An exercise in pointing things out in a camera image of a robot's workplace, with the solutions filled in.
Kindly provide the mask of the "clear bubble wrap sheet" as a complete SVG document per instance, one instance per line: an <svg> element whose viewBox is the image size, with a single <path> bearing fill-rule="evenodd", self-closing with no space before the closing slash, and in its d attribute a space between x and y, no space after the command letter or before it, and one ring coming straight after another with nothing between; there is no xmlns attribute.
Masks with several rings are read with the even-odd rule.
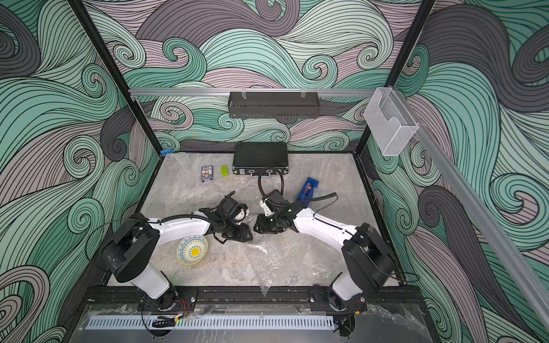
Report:
<svg viewBox="0 0 549 343"><path fill-rule="evenodd" d="M255 234L251 242L228 242L224 285L258 286L262 293L275 286L327 286L348 271L342 252L307 234Z"/></svg>

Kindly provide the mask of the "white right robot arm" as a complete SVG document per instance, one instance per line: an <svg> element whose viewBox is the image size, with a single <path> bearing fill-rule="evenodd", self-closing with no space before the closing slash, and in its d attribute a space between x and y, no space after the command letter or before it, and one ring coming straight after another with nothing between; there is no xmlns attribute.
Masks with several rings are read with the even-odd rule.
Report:
<svg viewBox="0 0 549 343"><path fill-rule="evenodd" d="M278 234L288 229L341 252L347 271L327 288L327 301L337 311L345 310L353 297L376 296L395 271L392 250L367 223L353 227L295 205L260 214L254 224L254 231L259 234Z"/></svg>

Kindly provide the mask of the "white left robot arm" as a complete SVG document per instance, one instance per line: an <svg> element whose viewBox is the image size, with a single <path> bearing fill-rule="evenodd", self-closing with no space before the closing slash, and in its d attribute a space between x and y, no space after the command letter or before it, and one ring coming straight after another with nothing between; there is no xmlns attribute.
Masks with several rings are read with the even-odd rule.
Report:
<svg viewBox="0 0 549 343"><path fill-rule="evenodd" d="M248 242L251 229L242 221L249 213L238 205L227 212L220 207L204 208L164 219L135 214L105 242L101 256L118 282L133 284L165 310L177 296L171 281L150 263L154 250L172 241L208 234L220 234L224 241Z"/></svg>

